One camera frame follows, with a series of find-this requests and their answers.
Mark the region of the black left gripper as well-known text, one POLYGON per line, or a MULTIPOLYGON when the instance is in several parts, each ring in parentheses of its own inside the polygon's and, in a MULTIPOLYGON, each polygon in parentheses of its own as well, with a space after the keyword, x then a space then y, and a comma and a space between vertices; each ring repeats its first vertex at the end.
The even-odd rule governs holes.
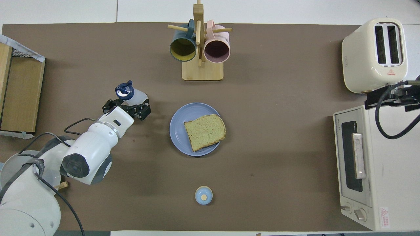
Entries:
POLYGON ((122 105, 123 100, 108 100, 103 106, 103 113, 109 113, 112 109, 119 107, 132 118, 138 118, 143 121, 150 113, 151 106, 149 104, 143 103, 134 106, 122 105))

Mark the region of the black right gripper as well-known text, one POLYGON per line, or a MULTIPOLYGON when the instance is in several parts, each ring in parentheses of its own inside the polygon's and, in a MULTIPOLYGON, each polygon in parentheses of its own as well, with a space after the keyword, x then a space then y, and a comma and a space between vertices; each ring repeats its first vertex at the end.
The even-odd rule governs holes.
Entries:
POLYGON ((366 109, 373 109, 377 104, 380 104, 381 107, 404 107, 405 112, 420 109, 420 86, 398 88, 394 89, 392 93, 387 91, 366 93, 366 109))

